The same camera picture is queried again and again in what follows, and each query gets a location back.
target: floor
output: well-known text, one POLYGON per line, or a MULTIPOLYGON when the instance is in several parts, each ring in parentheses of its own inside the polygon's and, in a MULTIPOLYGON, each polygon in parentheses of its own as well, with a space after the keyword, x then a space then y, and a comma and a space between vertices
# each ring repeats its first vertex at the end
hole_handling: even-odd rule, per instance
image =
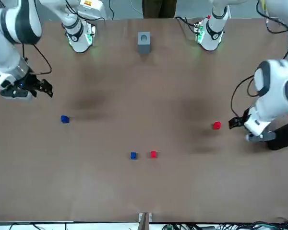
MULTIPOLYGON (((94 223, 94 224, 67 224, 67 230, 137 230, 139 224, 138 223, 94 223)), ((213 229, 210 227, 214 227, 214 229, 220 229, 220 225, 208 225, 208 224, 200 224, 198 225, 201 228, 205 229, 205 227, 209 227, 206 229, 213 229)), ((10 229, 10 225, 0 226, 0 230, 36 230, 37 228, 32 225, 14 225, 12 229, 10 229)), ((65 224, 42 224, 37 225, 41 230, 66 230, 65 224)), ((164 224, 150 224, 150 230, 162 230, 164 224)), ((188 230, 188 227, 181 226, 181 230, 188 230)), ((270 230, 269 228, 262 227, 260 230, 270 230)))
MULTIPOLYGON (((1 0, 7 7, 13 7, 17 4, 17 0, 1 0)), ((107 14, 110 16, 112 13, 108 6, 109 0, 102 0, 107 14)), ((114 10, 114 19, 129 19, 129 18, 142 18, 142 15, 135 11, 131 6, 130 0, 110 0, 111 7, 114 10)), ((233 18, 258 18, 255 5, 257 0, 248 0, 243 5, 231 6, 231 16, 233 18)), ((42 6, 39 1, 36 3, 39 16, 42 21, 57 20, 54 15, 46 7, 42 6)), ((139 12, 142 11, 142 0, 132 0, 132 5, 139 12)), ((206 17, 210 14, 211 4, 208 0, 178 0, 176 15, 187 18, 206 17)))

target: brown table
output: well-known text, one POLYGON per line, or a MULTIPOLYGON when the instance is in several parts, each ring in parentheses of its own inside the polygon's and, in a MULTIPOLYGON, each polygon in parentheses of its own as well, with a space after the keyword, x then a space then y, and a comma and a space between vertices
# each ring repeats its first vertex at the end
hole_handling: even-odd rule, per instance
MULTIPOLYGON (((0 221, 288 218, 288 148, 268 151, 227 126, 235 86, 286 45, 257 19, 229 20, 215 52, 176 20, 127 20, 99 22, 96 46, 77 54, 47 23, 38 47, 53 67, 53 99, 0 97, 0 221), (136 51, 138 31, 151 32, 149 55, 136 51)), ((33 48, 26 56, 47 69, 33 48)), ((245 90, 234 99, 240 114, 252 102, 245 90)))

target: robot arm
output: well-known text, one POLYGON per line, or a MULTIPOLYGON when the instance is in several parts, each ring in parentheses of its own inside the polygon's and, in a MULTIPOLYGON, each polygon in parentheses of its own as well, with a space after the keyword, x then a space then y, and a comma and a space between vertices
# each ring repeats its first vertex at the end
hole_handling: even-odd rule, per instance
POLYGON ((215 50, 224 33, 224 27, 229 17, 227 6, 238 5, 247 0, 209 0, 212 3, 212 12, 210 18, 196 24, 196 41, 208 51, 215 50))
POLYGON ((242 117, 229 121, 229 128, 245 126, 251 134, 249 141, 268 141, 275 138, 267 126, 279 115, 288 113, 288 60, 262 62, 254 74, 259 98, 242 117))
MULTIPOLYGON (((288 27, 288 0, 267 0, 267 9, 288 27)), ((229 121, 229 128, 244 126, 250 132, 249 141, 269 141, 275 133, 267 126, 278 116, 288 114, 288 60, 267 60, 262 62, 254 74, 259 98, 242 117, 229 121)))
POLYGON ((60 18, 74 51, 83 53, 93 44, 95 27, 77 14, 80 0, 40 0, 40 3, 60 18))
POLYGON ((0 9, 0 94, 7 98, 29 99, 36 91, 52 97, 52 86, 39 81, 13 44, 36 44, 42 28, 34 0, 20 0, 16 8, 0 9))

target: red cube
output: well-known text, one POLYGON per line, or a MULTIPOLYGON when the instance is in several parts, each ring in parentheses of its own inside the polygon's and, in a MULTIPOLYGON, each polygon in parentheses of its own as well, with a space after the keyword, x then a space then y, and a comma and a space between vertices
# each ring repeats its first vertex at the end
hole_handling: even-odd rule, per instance
POLYGON ((216 129, 220 129, 222 126, 221 122, 220 121, 216 121, 213 123, 213 129, 216 130, 216 129))
POLYGON ((157 151, 151 151, 150 157, 151 157, 151 159, 157 158, 157 151))

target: gray block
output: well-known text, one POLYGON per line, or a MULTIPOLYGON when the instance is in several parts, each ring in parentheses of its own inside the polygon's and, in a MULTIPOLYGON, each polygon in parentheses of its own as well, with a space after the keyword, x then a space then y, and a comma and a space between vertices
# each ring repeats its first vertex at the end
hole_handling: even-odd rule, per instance
POLYGON ((150 32, 138 32, 138 52, 139 54, 150 53, 150 32))

